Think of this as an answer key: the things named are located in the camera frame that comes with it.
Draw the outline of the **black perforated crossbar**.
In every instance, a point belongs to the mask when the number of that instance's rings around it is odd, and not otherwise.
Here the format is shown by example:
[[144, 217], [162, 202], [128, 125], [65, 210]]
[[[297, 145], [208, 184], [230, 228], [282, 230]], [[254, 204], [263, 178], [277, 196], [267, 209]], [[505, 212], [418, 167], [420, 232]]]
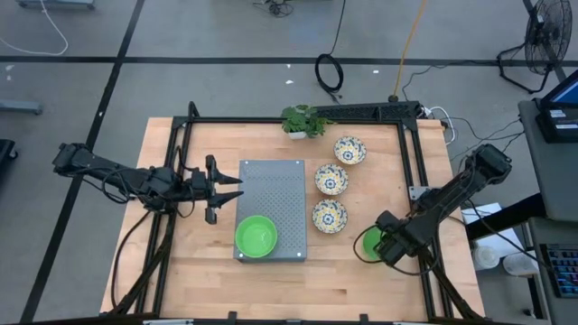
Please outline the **black perforated crossbar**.
[[415, 119], [418, 101], [383, 102], [316, 107], [317, 115], [331, 120], [401, 121]]

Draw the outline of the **green mini bowl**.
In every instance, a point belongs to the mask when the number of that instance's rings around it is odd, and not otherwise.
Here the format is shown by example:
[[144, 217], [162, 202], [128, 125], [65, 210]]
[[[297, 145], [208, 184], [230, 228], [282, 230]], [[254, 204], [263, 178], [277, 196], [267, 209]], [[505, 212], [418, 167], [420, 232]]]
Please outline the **green mini bowl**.
[[235, 244], [242, 257], [265, 257], [273, 252], [277, 240], [278, 232], [274, 221], [261, 215], [243, 219], [235, 231]]
[[377, 226], [372, 226], [362, 237], [362, 247], [369, 261], [379, 259], [375, 251], [376, 245], [381, 242], [382, 231]]

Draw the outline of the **black floor fan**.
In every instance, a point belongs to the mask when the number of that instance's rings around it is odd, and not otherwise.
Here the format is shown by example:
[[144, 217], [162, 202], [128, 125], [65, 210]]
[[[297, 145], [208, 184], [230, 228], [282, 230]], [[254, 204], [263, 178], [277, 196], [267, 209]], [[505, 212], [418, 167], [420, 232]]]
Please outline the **black floor fan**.
[[[551, 72], [563, 73], [562, 63], [568, 51], [573, 28], [573, 10], [570, 0], [522, 0], [528, 14], [524, 41], [501, 51], [497, 56], [499, 76], [522, 88], [528, 94], [541, 92]], [[511, 53], [514, 58], [521, 50], [525, 53], [528, 69], [543, 77], [538, 89], [531, 89], [508, 77], [503, 57]]]

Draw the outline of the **black keyboard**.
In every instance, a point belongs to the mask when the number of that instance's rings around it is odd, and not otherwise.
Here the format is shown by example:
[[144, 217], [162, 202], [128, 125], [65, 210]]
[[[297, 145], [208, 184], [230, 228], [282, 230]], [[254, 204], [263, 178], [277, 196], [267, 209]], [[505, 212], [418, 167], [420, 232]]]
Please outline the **black keyboard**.
[[555, 295], [578, 299], [578, 245], [542, 244], [540, 249]]

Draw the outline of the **laptop with blue screen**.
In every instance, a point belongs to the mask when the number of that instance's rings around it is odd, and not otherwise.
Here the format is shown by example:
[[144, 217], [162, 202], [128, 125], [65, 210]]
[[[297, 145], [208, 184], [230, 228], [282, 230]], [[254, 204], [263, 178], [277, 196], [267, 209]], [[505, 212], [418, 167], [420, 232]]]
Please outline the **laptop with blue screen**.
[[578, 107], [578, 69], [539, 101], [541, 106]]

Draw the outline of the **grey floor foot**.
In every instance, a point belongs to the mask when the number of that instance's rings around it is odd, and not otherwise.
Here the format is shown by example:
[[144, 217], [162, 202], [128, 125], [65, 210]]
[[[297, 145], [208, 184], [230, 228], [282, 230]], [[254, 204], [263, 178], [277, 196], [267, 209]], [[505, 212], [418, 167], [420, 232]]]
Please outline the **grey floor foot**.
[[42, 104], [33, 101], [0, 99], [0, 111], [41, 115]]

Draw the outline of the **black box with labels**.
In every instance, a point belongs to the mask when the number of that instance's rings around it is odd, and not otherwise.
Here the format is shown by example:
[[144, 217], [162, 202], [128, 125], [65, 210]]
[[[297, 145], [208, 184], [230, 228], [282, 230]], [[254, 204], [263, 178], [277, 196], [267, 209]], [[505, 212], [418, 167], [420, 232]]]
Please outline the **black box with labels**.
[[541, 109], [536, 122], [547, 143], [578, 143], [578, 107]]

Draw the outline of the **grey cart base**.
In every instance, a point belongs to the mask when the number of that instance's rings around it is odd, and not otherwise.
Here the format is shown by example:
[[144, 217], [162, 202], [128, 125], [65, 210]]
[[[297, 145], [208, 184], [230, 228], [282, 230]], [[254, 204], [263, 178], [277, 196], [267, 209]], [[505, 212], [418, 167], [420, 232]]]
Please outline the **grey cart base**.
[[55, 5], [72, 5], [77, 7], [86, 7], [89, 10], [95, 10], [95, 0], [14, 0], [22, 8], [28, 5], [44, 5], [55, 6]]

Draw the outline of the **white plastic cup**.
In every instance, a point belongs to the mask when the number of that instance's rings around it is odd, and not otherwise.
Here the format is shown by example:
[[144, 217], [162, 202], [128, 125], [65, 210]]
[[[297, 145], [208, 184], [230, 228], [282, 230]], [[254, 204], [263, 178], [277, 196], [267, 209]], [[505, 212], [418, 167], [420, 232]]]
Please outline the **white plastic cup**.
[[500, 256], [490, 246], [477, 246], [471, 250], [472, 261], [476, 272], [489, 270], [499, 265]]
[[534, 251], [507, 255], [502, 260], [505, 271], [513, 276], [531, 276], [539, 273], [538, 262]]

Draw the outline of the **grey desk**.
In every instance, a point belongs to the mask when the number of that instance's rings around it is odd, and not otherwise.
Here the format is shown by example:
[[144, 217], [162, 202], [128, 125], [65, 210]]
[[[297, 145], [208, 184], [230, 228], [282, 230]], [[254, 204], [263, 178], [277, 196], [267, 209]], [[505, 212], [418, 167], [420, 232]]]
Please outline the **grey desk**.
[[578, 223], [531, 218], [529, 229], [536, 257], [542, 262], [538, 266], [549, 320], [552, 325], [578, 325], [578, 299], [563, 299], [555, 295], [540, 249], [542, 244], [578, 245]]
[[578, 143], [547, 143], [536, 122], [536, 103], [520, 101], [517, 107], [546, 215], [578, 222]]

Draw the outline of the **green plant in white pot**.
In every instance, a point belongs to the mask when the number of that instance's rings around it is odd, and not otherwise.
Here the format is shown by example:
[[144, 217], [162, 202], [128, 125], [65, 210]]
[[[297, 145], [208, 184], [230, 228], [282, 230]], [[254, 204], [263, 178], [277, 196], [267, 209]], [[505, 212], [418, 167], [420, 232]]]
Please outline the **green plant in white pot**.
[[329, 118], [319, 116], [316, 107], [308, 105], [286, 107], [281, 113], [281, 118], [283, 131], [290, 136], [303, 133], [303, 137], [315, 138], [325, 134], [325, 126], [335, 125]]

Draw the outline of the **yellow bowl with blue pattern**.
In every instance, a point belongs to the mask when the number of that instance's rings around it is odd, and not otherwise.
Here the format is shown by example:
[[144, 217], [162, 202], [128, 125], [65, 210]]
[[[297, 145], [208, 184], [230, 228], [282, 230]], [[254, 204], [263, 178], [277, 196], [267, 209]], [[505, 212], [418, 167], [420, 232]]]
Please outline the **yellow bowl with blue pattern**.
[[320, 166], [314, 174], [314, 182], [319, 191], [326, 195], [342, 194], [349, 186], [349, 175], [335, 163]]
[[343, 136], [333, 146], [336, 158], [347, 165], [362, 163], [367, 157], [365, 144], [355, 136]]
[[337, 200], [321, 200], [312, 209], [312, 223], [325, 234], [341, 232], [347, 225], [348, 211]]

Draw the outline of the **grey perforated metal shelf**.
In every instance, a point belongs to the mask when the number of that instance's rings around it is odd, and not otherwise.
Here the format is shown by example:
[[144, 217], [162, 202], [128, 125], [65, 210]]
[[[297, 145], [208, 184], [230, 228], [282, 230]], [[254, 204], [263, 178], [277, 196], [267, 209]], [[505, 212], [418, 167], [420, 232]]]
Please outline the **grey perforated metal shelf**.
[[250, 257], [234, 246], [233, 257], [241, 263], [303, 262], [307, 258], [307, 210], [303, 160], [242, 160], [236, 224], [261, 215], [277, 230], [273, 250]]

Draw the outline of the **white paper sheet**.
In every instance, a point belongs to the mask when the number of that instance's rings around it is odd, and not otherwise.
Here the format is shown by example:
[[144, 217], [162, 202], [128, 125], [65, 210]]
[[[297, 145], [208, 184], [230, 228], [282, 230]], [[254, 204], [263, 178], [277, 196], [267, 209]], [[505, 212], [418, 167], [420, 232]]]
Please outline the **white paper sheet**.
[[[477, 206], [476, 210], [483, 218], [485, 218], [488, 215], [501, 211], [502, 207], [498, 203], [490, 203], [486, 205]], [[463, 209], [461, 211], [461, 214], [466, 224], [470, 224], [479, 219], [473, 208]], [[503, 239], [503, 237], [507, 238], [515, 245], [522, 247], [522, 243], [520, 242], [513, 228], [502, 230], [497, 235], [490, 235], [487, 237], [482, 237], [480, 239], [475, 239], [473, 243], [475, 244], [475, 246], [491, 247], [496, 251], [499, 258], [515, 254], [517, 252], [517, 249], [514, 248], [508, 241]]]

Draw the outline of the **black desk bar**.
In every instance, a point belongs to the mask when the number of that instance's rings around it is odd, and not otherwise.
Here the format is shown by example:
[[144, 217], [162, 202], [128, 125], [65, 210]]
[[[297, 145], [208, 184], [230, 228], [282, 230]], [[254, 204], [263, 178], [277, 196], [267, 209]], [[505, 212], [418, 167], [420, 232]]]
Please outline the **black desk bar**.
[[477, 219], [465, 227], [469, 240], [518, 226], [530, 218], [545, 218], [546, 212], [542, 195], [537, 193], [488, 216], [483, 217], [479, 210], [474, 216]]

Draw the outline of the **black aluminium table frame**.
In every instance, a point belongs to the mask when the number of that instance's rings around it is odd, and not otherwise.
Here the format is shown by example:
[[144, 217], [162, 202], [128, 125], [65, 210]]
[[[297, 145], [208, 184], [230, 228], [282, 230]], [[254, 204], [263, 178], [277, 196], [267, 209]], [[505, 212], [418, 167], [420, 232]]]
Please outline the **black aluminium table frame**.
[[333, 161], [333, 144], [344, 135], [359, 137], [368, 158], [348, 169], [352, 183], [341, 201], [350, 222], [342, 232], [325, 235], [308, 227], [302, 262], [240, 263], [233, 257], [235, 203], [219, 211], [215, 225], [206, 223], [203, 204], [186, 208], [174, 220], [168, 260], [154, 270], [131, 312], [189, 319], [224, 319], [235, 312], [240, 320], [254, 321], [456, 315], [432, 274], [415, 275], [415, 260], [404, 258], [393, 269], [362, 263], [352, 250], [382, 211], [406, 214], [411, 184], [441, 186], [452, 178], [440, 122], [419, 119], [409, 129], [377, 119], [334, 120], [322, 137], [291, 140], [277, 117], [205, 116], [192, 126], [188, 162], [203, 164], [211, 154], [223, 173], [237, 176], [244, 159], [296, 159], [312, 176]]

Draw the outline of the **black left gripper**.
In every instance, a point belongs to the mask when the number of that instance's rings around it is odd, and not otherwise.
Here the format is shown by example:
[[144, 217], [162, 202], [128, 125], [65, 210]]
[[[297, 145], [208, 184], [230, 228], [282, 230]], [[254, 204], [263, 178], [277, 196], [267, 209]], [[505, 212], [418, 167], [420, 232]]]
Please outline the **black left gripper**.
[[[207, 208], [205, 208], [205, 221], [210, 225], [217, 224], [217, 214], [215, 212], [215, 203], [212, 200], [216, 194], [214, 169], [216, 167], [216, 160], [213, 155], [205, 157], [206, 171], [203, 172], [199, 168], [190, 168], [191, 177], [184, 181], [185, 195], [187, 201], [196, 202], [198, 200], [205, 200]], [[239, 184], [242, 180], [225, 175], [219, 170], [216, 170], [216, 183], [221, 185]], [[220, 209], [224, 204], [241, 196], [243, 191], [232, 191], [218, 194], [218, 208]]]

